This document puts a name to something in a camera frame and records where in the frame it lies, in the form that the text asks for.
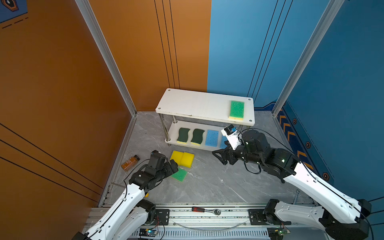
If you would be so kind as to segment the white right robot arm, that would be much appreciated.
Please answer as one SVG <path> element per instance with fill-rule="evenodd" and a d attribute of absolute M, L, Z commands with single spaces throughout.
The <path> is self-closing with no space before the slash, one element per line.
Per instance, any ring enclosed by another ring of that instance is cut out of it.
<path fill-rule="evenodd" d="M 317 176 L 289 150 L 272 148 L 266 136 L 257 130 L 239 132 L 230 125 L 221 132 L 227 138 L 227 146 L 214 151 L 213 155 L 223 165 L 234 165 L 237 161 L 257 164 L 260 172 L 295 186 L 318 203 L 316 207 L 309 207 L 271 199 L 263 211 L 267 223 L 280 226 L 303 224 L 324 231 L 333 240 L 366 240 L 374 237 L 367 219 L 372 209 L 370 202 L 342 193 Z"/>

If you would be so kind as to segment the green yellow wavy sponge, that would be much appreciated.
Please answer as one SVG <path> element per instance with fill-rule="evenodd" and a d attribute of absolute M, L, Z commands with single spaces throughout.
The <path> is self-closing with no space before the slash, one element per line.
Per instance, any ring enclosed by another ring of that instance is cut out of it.
<path fill-rule="evenodd" d="M 192 140 L 191 140 L 191 144 L 193 145 L 197 145 L 197 146 L 200 146 L 203 142 L 203 134 L 204 134 L 204 130 L 202 129 L 194 129 L 193 131 L 193 137 L 192 137 Z"/>
<path fill-rule="evenodd" d="M 188 139 L 189 139 L 189 128 L 180 128 L 178 132 L 178 138 L 177 138 L 177 143 L 180 144 L 187 144 Z"/>

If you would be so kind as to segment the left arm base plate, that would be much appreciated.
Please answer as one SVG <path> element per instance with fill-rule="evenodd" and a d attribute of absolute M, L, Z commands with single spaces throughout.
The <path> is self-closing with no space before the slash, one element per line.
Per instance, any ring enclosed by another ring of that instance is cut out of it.
<path fill-rule="evenodd" d="M 170 219 L 170 210 L 169 209 L 155 209 L 149 212 L 146 225 L 161 225 L 168 226 Z"/>

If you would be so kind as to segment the light green sponge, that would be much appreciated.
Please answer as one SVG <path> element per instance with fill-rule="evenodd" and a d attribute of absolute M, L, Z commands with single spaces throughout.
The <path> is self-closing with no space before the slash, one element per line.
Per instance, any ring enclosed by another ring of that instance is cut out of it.
<path fill-rule="evenodd" d="M 178 171 L 171 175 L 171 177 L 179 182 L 183 182 L 187 176 L 188 172 L 178 168 Z"/>
<path fill-rule="evenodd" d="M 239 101 L 231 101 L 229 119 L 242 121 L 244 119 L 245 103 Z"/>

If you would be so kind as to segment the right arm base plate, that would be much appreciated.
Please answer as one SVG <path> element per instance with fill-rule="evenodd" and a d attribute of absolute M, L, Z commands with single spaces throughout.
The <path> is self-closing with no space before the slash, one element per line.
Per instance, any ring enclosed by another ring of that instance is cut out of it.
<path fill-rule="evenodd" d="M 249 219 L 251 225 L 291 225 L 290 221 L 281 221 L 275 213 L 268 212 L 267 210 L 262 209 L 249 209 L 248 210 Z"/>

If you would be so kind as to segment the blue cellulose sponge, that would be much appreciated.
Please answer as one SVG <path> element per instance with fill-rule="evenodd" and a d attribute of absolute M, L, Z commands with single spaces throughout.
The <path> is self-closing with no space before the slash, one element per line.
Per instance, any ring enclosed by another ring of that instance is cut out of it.
<path fill-rule="evenodd" d="M 225 148 L 228 146 L 228 145 L 226 144 L 227 141 L 228 141 L 227 137 L 222 136 L 221 144 L 220 144 L 220 149 L 225 149 Z"/>
<path fill-rule="evenodd" d="M 217 147 L 219 139 L 219 132 L 215 130 L 208 130 L 205 145 L 208 147 Z"/>

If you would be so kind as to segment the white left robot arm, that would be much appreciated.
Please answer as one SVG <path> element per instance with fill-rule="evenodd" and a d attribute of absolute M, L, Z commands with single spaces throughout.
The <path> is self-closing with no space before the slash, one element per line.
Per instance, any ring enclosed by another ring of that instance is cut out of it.
<path fill-rule="evenodd" d="M 177 173 L 178 164 L 154 150 L 148 163 L 125 182 L 125 190 L 109 210 L 86 233 L 78 232 L 74 240 L 126 240 L 146 222 L 151 223 L 156 205 L 145 195 L 165 178 Z"/>

